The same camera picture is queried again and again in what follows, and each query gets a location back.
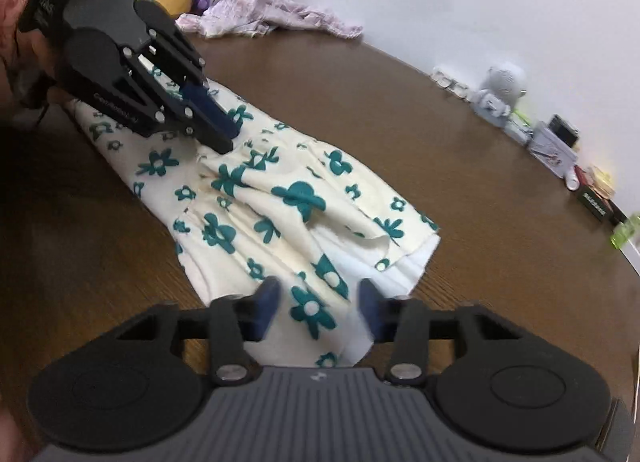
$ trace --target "wood grain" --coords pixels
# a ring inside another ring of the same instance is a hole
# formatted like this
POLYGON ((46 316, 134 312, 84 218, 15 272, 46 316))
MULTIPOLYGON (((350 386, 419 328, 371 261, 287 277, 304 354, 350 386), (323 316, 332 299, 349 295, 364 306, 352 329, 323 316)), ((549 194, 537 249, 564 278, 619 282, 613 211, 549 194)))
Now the wood grain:
MULTIPOLYGON (((631 405, 640 278, 610 227, 523 148, 355 42, 277 32, 197 45, 210 77, 354 155, 441 225, 417 297, 482 302, 593 365, 631 405)), ((154 302, 199 302, 167 231, 61 112, 36 133, 0 129, 0 184, 0 392, 36 444, 25 395, 39 369, 154 302)), ((195 345, 190 362, 203 359, 195 345)))

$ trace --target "ribbed gray panel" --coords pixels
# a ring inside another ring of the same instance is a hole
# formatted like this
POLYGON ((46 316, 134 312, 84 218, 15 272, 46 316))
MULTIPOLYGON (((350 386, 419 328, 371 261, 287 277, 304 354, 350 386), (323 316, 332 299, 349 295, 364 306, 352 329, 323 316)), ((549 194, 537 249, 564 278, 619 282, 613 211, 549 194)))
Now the ribbed gray panel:
POLYGON ((444 426, 418 390, 370 368, 265 368, 213 392, 173 437, 116 455, 48 447, 36 462, 605 462, 590 448, 522 457, 478 447, 444 426))

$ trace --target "white wall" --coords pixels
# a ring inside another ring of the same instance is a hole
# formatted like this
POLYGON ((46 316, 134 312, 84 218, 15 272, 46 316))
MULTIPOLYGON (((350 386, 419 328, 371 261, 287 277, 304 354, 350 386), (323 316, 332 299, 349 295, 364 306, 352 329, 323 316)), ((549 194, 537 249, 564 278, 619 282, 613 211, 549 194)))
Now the white wall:
POLYGON ((614 175, 616 203, 640 210, 640 0, 299 0, 362 23, 366 41, 429 72, 478 86, 495 61, 529 74, 519 106, 562 114, 581 162, 614 175))

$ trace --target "white flower center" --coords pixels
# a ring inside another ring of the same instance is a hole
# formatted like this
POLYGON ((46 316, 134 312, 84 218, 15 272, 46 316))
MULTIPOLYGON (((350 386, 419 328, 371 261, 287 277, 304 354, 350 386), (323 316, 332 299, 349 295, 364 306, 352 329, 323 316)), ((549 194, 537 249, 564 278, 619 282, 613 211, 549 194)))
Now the white flower center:
POLYGON ((307 301, 302 308, 308 316, 315 316, 320 312, 320 305, 318 304, 318 301, 307 301))
POLYGON ((338 276, 335 272, 327 272, 324 275, 324 280, 331 288, 336 288, 338 285, 340 285, 340 276, 338 276))

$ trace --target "person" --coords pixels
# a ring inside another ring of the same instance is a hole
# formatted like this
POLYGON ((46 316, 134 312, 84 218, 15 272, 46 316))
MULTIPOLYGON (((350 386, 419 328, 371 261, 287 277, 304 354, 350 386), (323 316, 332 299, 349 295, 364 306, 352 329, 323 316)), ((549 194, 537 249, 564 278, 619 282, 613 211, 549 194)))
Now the person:
MULTIPOLYGON (((28 0, 0 0, 0 114, 11 114, 18 109, 8 76, 21 66, 37 65, 50 77, 55 77, 56 51, 48 44, 42 32, 21 32, 18 21, 28 0)), ((49 104, 63 104, 71 99, 59 87, 47 92, 49 104)))

